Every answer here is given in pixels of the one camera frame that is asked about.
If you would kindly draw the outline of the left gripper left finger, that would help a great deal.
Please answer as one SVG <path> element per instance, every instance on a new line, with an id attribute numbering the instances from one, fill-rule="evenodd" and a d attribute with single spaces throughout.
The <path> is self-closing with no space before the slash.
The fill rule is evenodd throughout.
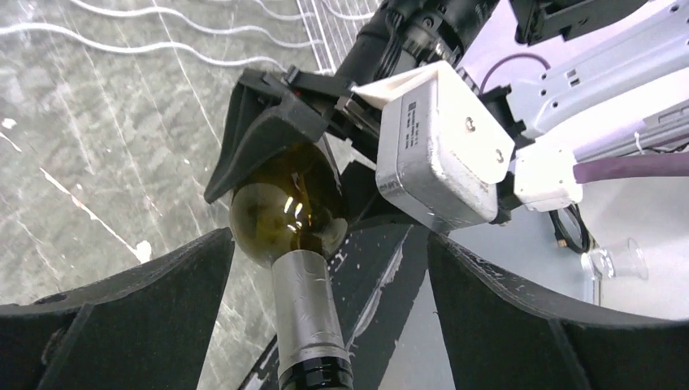
<path id="1" fill-rule="evenodd" d="M 2 388 L 196 388 L 233 250 L 220 228 L 98 282 L 3 305 Z"/>

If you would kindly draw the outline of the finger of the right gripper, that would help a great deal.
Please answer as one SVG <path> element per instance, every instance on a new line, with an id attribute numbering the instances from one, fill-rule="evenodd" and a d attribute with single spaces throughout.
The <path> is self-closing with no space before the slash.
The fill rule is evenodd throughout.
<path id="1" fill-rule="evenodd" d="M 335 103 L 350 80 L 290 67 L 275 73 L 245 69 L 234 86 L 219 160 L 203 197 L 211 204 L 234 189 L 268 159 L 323 134 L 346 139 L 335 118 Z"/>
<path id="2" fill-rule="evenodd" d="M 410 217 L 385 200 L 375 183 L 375 172 L 360 162 L 351 162 L 340 183 L 349 210 L 350 227 L 378 227 L 386 224 L 409 225 Z"/>

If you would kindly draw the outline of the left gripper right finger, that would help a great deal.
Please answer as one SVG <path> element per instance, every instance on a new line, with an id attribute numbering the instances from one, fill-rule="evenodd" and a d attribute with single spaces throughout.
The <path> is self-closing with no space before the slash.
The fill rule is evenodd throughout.
<path id="1" fill-rule="evenodd" d="M 587 304 L 434 233 L 427 260 L 458 389 L 688 386 L 687 321 Z"/>

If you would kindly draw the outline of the green bottle with silver foil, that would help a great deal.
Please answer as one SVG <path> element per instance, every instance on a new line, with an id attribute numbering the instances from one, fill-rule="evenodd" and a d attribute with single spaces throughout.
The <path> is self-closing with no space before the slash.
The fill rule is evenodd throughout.
<path id="1" fill-rule="evenodd" d="M 232 190 L 229 214 L 240 249 L 271 271 L 279 388 L 353 388 L 327 264 L 348 211 L 325 141 L 263 162 Z"/>

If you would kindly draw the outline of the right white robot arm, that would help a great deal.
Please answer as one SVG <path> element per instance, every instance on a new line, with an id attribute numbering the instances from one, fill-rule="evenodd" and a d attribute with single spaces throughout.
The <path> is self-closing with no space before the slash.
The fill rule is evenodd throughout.
<path id="1" fill-rule="evenodd" d="M 205 200 L 237 193 L 268 159 L 325 133 L 349 138 L 376 164 L 344 174 L 353 225 L 418 223 L 450 232 L 508 222 L 519 206 L 565 208 L 593 181 L 685 174 L 680 157 L 636 156 L 631 143 L 578 158 L 536 139 L 686 68 L 687 2 L 566 63 L 476 93 L 457 65 L 495 8 L 493 1 L 385 1 L 334 76 L 244 71 Z"/>

